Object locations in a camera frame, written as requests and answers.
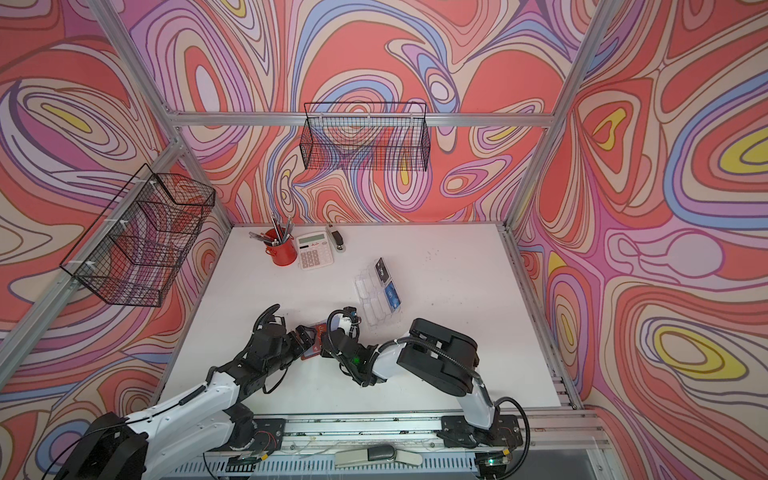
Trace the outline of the black VIP credit card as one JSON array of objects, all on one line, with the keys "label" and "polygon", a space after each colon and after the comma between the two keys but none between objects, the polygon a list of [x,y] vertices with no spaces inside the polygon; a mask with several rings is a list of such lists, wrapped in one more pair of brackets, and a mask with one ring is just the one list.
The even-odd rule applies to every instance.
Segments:
[{"label": "black VIP credit card", "polygon": [[386,285],[390,281],[391,276],[388,272],[384,259],[379,258],[375,263],[374,268],[380,283],[382,285]]}]

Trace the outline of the blue credit card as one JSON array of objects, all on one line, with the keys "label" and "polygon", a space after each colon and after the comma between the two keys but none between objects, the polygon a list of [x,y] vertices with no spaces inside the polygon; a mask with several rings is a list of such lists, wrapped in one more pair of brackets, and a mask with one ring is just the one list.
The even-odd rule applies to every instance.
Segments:
[{"label": "blue credit card", "polygon": [[401,300],[393,281],[390,281],[385,286],[384,293],[386,295],[387,303],[390,307],[390,310],[392,312],[398,310],[401,306]]}]

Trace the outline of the clear acrylic card stand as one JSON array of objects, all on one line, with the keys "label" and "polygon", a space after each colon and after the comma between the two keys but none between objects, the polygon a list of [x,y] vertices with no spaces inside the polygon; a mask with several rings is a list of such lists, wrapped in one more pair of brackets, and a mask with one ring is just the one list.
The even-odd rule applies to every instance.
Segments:
[{"label": "clear acrylic card stand", "polygon": [[394,312],[390,310],[384,293],[384,288],[390,281],[394,282],[393,276],[385,262],[391,279],[386,285],[382,285],[377,278],[374,268],[377,260],[367,265],[354,277],[355,290],[363,310],[362,317],[372,326],[379,326],[389,322],[402,306],[402,300],[400,298],[400,308]]}]

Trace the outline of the red leather card holder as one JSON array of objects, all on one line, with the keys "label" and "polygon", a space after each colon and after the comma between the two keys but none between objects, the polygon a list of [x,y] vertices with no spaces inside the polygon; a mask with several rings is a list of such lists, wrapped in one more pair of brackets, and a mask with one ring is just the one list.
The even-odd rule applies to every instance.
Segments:
[{"label": "red leather card holder", "polygon": [[301,360],[309,360],[322,354],[323,336],[327,331],[325,323],[317,323],[304,327],[306,337],[311,340],[309,348],[301,355]]}]

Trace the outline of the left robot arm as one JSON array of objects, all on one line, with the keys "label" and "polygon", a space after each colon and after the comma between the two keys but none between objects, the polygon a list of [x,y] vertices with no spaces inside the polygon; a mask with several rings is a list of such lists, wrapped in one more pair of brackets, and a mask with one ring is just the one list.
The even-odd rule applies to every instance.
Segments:
[{"label": "left robot arm", "polygon": [[71,446],[57,479],[160,479],[179,465],[231,441],[245,443],[253,413],[243,405],[310,349],[315,329],[258,326],[233,360],[171,399],[120,417],[97,418]]}]

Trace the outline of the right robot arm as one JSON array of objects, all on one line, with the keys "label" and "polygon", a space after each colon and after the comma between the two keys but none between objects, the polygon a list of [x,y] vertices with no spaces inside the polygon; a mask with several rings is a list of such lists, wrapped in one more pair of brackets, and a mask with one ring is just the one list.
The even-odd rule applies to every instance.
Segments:
[{"label": "right robot arm", "polygon": [[336,360],[361,387],[408,373],[456,399],[462,414],[442,417],[436,432],[447,448],[530,447],[527,415],[510,397],[491,399],[477,372],[478,344],[471,337],[417,318],[407,335],[379,345],[360,343],[357,320],[348,328],[327,321],[320,340],[321,355]]}]

